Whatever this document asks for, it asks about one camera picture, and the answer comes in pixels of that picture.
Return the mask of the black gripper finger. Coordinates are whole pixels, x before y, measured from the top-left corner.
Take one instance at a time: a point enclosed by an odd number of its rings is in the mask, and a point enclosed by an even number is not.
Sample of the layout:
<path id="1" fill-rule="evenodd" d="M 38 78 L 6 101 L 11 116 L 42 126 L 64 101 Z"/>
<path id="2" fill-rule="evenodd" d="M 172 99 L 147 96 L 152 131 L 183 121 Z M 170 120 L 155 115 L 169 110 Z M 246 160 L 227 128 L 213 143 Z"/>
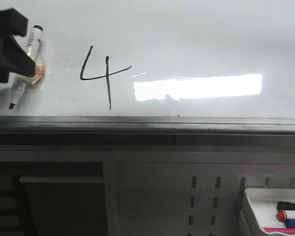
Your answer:
<path id="1" fill-rule="evenodd" d="M 8 83 L 9 73 L 24 68 L 25 51 L 14 36 L 26 36 L 27 28 L 28 19 L 16 9 L 0 10 L 0 83 Z"/>

